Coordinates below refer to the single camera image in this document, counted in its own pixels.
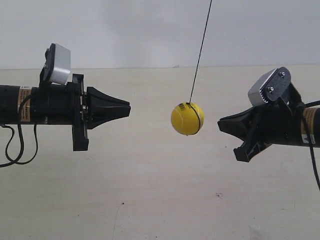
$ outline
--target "yellow ball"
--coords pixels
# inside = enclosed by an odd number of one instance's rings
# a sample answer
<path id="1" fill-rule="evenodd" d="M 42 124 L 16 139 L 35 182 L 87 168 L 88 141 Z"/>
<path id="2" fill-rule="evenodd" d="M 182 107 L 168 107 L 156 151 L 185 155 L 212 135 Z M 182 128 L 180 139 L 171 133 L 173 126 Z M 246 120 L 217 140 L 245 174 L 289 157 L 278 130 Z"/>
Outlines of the yellow ball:
<path id="1" fill-rule="evenodd" d="M 183 102 L 177 105 L 171 113 L 173 128 L 183 135 L 195 135 L 202 128 L 205 114 L 195 103 Z"/>

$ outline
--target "floor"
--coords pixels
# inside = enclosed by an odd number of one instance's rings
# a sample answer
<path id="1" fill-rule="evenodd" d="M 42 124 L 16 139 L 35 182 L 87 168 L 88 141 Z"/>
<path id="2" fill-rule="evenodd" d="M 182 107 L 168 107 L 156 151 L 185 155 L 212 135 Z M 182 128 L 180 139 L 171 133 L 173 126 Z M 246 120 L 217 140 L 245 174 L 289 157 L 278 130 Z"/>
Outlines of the floor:
<path id="1" fill-rule="evenodd" d="M 251 106 L 248 90 L 273 67 L 201 68 L 192 101 L 205 119 L 194 136 L 170 123 L 173 108 L 189 100 L 193 68 L 74 70 L 86 86 L 129 101 L 130 116 L 90 130 L 87 152 L 72 151 L 70 126 L 39 126 L 36 159 L 0 170 L 0 239 L 318 239 L 309 149 L 273 145 L 237 162 L 241 141 L 217 126 Z M 305 102 L 320 98 L 319 66 L 286 67 Z M 37 86 L 39 72 L 2 70 L 1 84 Z M 27 160 L 35 143 L 32 127 L 23 131 Z M 9 138 L 2 129 L 2 159 Z M 12 157 L 18 143 L 16 136 Z"/>

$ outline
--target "wall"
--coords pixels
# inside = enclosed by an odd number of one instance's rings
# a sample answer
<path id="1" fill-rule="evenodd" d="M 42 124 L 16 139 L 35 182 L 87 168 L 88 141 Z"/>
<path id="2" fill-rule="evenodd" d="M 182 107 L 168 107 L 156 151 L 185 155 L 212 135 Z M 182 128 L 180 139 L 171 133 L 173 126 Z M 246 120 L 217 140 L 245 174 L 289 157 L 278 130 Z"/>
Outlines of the wall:
<path id="1" fill-rule="evenodd" d="M 318 100 L 320 66 L 287 67 L 303 100 Z M 242 142 L 217 126 L 250 107 L 249 88 L 271 69 L 201 68 L 192 99 L 205 119 L 194 136 L 170 123 L 173 108 L 189 99 L 192 68 L 74 71 L 85 74 L 86 86 L 130 101 L 130 116 L 90 130 L 85 152 L 72 152 L 70 126 L 40 125 L 33 162 L 1 169 L 0 239 L 319 239 L 309 148 L 273 145 L 250 163 L 237 162 L 233 149 Z M 2 84 L 18 86 L 36 86 L 38 75 L 0 71 Z M 32 126 L 22 129 L 26 161 L 35 142 Z M 1 163 L 10 136 L 1 130 Z M 15 136 L 9 154 L 18 149 Z"/>
<path id="2" fill-rule="evenodd" d="M 195 66 L 209 0 L 2 0 L 0 68 L 39 69 L 50 43 L 73 68 Z M 320 63 L 318 0 L 214 0 L 202 66 Z"/>

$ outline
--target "hanging string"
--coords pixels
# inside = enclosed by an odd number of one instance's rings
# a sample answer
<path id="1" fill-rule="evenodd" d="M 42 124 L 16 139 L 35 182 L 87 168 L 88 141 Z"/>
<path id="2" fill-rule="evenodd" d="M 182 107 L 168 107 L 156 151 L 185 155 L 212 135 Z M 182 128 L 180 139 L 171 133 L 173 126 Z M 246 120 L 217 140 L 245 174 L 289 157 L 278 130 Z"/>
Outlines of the hanging string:
<path id="1" fill-rule="evenodd" d="M 206 31 L 207 31 L 207 25 L 208 25 L 210 10 L 211 10 L 211 4 L 212 4 L 212 0 L 210 0 L 208 15 L 207 15 L 207 17 L 206 17 L 206 22 L 205 22 L 205 27 L 204 27 L 203 37 L 202 37 L 202 43 L 201 43 L 201 48 L 200 48 L 200 52 L 199 52 L 198 62 L 197 62 L 197 64 L 196 64 L 196 69 L 195 69 L 195 74 L 194 74 L 194 79 L 193 79 L 193 85 L 192 85 L 192 90 L 191 90 L 191 95 L 190 95 L 189 104 L 191 103 L 192 94 L 193 94 L 194 88 L 195 88 L 197 73 L 198 73 L 198 69 L 199 69 L 199 62 L 200 62 L 200 57 L 201 57 L 201 52 L 202 52 L 202 48 L 203 48 L 203 46 L 204 46 L 204 40 L 205 40 Z"/>

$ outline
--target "bolt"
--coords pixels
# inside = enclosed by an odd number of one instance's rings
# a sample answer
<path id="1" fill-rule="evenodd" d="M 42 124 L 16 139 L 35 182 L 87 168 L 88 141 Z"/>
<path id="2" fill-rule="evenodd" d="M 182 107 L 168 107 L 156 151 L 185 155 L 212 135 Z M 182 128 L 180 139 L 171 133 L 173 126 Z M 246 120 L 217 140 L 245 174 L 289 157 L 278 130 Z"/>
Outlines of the bolt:
<path id="1" fill-rule="evenodd" d="M 266 90 L 267 90 L 269 93 L 272 93 L 272 92 L 274 91 L 274 88 L 273 88 L 272 86 L 270 86 L 270 87 L 268 87 Z"/>

